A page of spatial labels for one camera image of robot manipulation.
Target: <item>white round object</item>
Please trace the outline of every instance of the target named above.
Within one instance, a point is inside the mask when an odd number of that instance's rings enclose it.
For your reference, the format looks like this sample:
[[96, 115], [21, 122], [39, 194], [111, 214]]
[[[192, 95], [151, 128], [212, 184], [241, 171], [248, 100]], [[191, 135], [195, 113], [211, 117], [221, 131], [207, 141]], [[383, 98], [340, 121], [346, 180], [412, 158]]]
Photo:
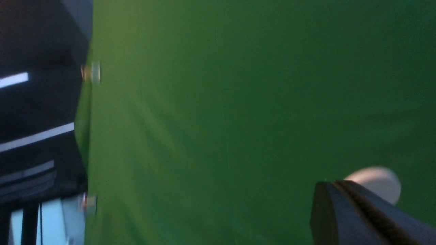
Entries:
[[392, 205], [397, 204], [401, 194], [401, 183], [397, 175], [384, 167], [369, 167], [356, 171], [345, 178], [374, 192]]

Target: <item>black panel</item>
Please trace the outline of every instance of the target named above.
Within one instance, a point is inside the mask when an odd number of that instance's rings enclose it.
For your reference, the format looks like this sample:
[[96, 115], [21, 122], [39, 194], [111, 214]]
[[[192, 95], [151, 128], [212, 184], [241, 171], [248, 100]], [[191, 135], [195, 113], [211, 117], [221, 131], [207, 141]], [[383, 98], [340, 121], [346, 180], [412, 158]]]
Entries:
[[29, 71], [29, 81], [0, 88], [0, 144], [74, 121], [80, 87], [74, 65]]
[[6, 190], [3, 192], [7, 193], [0, 195], [0, 204], [7, 204], [7, 209], [15, 210], [28, 203], [40, 203], [86, 191], [86, 173], [74, 132], [0, 153], [0, 176], [50, 160], [54, 161], [54, 168], [0, 185], [0, 190]]
[[36, 245], [38, 208], [38, 204], [33, 204], [23, 209], [23, 225], [21, 227], [22, 245]]
[[0, 1], [0, 77], [86, 61], [88, 41], [59, 0]]
[[0, 210], [0, 245], [9, 245], [10, 216], [9, 211]]
[[435, 229], [344, 180], [316, 184], [310, 227], [316, 245], [436, 244]]

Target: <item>fluorescent light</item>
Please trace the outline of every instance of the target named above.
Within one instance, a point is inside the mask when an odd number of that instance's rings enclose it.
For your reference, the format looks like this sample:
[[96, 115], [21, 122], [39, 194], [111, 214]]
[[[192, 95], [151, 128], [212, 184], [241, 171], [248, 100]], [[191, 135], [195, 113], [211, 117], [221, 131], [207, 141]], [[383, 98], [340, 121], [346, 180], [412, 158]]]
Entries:
[[52, 169], [54, 167], [55, 167], [55, 161], [51, 160], [49, 162], [37, 165], [36, 167], [33, 167], [33, 168], [28, 168], [28, 169], [18, 171], [18, 172], [12, 173], [12, 174], [3, 175], [2, 177], [0, 177], [0, 184], [4, 184], [4, 183], [19, 180], [21, 178], [26, 178], [29, 176], [37, 175], [37, 174], [40, 174], [44, 171]]
[[17, 147], [29, 145], [41, 140], [45, 140], [63, 133], [67, 133], [70, 131], [74, 131], [74, 123], [69, 123], [54, 129], [50, 129], [41, 133], [37, 133], [31, 136], [27, 136], [18, 140], [13, 140], [10, 142], [6, 142], [3, 144], [0, 144], [0, 152], [11, 150]]
[[0, 79], [0, 88], [29, 81], [29, 73], [24, 72]]

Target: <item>green screen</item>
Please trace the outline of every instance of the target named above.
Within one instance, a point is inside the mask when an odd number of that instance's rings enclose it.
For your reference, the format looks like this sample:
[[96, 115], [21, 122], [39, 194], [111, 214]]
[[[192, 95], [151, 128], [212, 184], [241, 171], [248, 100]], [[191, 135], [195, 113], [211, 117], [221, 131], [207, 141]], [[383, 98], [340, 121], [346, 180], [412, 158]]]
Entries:
[[317, 181], [393, 169], [436, 225], [436, 2], [94, 0], [88, 245], [311, 244]]

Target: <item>green backdrop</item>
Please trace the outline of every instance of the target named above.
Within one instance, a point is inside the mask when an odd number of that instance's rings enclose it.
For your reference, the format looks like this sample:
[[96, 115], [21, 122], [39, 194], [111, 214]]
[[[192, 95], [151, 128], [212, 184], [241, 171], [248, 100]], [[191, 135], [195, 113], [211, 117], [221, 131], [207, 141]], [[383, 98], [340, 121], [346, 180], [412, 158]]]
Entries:
[[88, 245], [311, 244], [317, 181], [392, 168], [436, 225], [436, 1], [94, 0]]

